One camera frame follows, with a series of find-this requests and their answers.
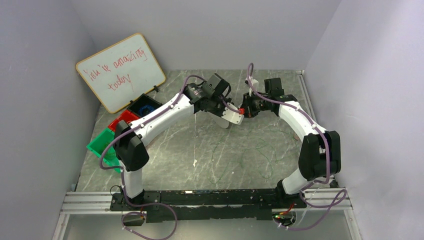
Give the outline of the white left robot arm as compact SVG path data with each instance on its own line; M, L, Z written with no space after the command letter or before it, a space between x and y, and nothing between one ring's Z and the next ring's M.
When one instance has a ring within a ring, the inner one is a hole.
M146 147L163 131L176 122L199 111L222 117L230 84L217 73L201 83L189 83L186 79L179 92L166 104L139 120L117 124L112 146L119 160L122 188L126 196L136 199L144 194L142 168L150 156Z

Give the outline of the white perforated filament spool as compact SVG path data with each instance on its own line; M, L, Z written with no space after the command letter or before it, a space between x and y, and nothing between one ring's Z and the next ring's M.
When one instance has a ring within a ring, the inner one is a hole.
M221 117L216 118L215 119L215 122L217 123L217 125L220 128L223 128L223 129L228 129L229 126L230 126L230 122L227 121L227 120L225 120L225 119L223 119L223 118L221 118Z

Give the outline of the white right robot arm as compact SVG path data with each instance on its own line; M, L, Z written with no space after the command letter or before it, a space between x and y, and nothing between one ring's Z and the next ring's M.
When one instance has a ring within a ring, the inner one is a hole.
M241 109L246 118L259 112L271 111L284 120L301 140L297 169L281 181L283 191L293 195L313 183L326 184L331 175L341 170L341 143L337 131L329 131L316 123L291 94L285 94L281 79L264 80L265 91L258 92L258 82L251 76L245 83L249 92L244 94Z

